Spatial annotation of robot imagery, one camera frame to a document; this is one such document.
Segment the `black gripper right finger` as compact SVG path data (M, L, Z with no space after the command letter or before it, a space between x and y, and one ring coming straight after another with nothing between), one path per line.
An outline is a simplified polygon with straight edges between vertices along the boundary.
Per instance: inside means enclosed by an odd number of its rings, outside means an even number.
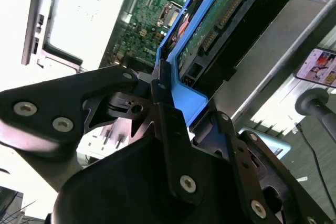
M209 105L220 137L214 150L226 153L234 172L243 213L252 223L332 223L332 219L253 131L236 132L230 117Z

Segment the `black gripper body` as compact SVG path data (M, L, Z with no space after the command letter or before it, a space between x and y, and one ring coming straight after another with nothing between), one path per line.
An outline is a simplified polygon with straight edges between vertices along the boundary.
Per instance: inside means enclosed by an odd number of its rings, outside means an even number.
M190 160L204 189L198 206L174 199L159 141L144 139L73 175L62 187L52 223L249 223L232 168L193 148Z

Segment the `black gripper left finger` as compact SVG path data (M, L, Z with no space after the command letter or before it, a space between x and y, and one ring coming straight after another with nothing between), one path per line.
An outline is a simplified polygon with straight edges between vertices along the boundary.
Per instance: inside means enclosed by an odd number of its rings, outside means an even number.
M174 106L168 62L160 61L151 82L113 66L1 93L2 142L46 160L69 158L86 133L119 118L131 121L128 146L160 142L171 196L199 205L203 192L183 114Z

